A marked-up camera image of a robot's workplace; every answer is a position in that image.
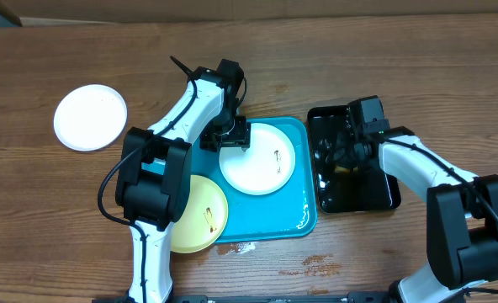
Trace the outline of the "white plate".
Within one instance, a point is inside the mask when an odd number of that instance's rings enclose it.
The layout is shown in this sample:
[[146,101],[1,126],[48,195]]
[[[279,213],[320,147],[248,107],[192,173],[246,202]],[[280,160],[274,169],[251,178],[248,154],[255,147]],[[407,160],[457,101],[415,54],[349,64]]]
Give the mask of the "white plate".
[[128,111],[120,93],[103,84],[88,84],[58,104],[53,128],[66,147],[91,152],[115,141],[125,128]]
[[291,140],[277,127],[251,123],[250,146],[222,148],[220,171],[234,189],[250,195],[281,189],[294,173],[296,159]]

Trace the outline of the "yellow green sponge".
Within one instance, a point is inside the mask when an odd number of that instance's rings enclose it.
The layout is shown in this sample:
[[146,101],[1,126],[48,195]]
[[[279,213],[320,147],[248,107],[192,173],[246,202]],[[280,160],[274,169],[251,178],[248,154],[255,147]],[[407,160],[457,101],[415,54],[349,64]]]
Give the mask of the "yellow green sponge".
[[358,167],[347,168],[347,167],[335,166],[335,169],[334,169],[335,173],[356,173],[357,171],[358,171]]

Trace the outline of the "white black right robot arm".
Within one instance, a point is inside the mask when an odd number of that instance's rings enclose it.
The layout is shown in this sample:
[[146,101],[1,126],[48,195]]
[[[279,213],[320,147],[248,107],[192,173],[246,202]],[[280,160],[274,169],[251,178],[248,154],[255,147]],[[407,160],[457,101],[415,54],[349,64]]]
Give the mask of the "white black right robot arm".
[[389,289],[393,302],[464,301],[498,280],[498,175],[479,177],[426,148],[404,126],[342,122],[321,139],[327,168],[382,173],[426,202],[428,263]]

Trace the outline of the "yellow plate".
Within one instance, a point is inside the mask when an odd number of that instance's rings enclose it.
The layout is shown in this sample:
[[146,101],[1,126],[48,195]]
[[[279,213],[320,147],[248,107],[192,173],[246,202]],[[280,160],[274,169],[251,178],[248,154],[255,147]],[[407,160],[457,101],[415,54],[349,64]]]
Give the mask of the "yellow plate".
[[196,253],[212,245],[225,229],[229,208],[223,190],[211,179],[192,175],[185,211],[172,230],[175,253]]

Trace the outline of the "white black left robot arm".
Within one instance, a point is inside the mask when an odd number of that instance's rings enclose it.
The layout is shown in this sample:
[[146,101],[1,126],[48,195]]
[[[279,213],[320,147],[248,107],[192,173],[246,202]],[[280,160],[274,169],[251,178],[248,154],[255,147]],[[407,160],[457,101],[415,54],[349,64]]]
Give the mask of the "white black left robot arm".
[[190,194],[192,147],[217,152],[250,146],[250,124],[238,115],[246,89],[238,63],[222,60],[210,70],[184,66],[187,90],[172,110],[149,129],[125,136],[115,201],[133,237],[134,276],[125,302],[167,302],[172,229]]

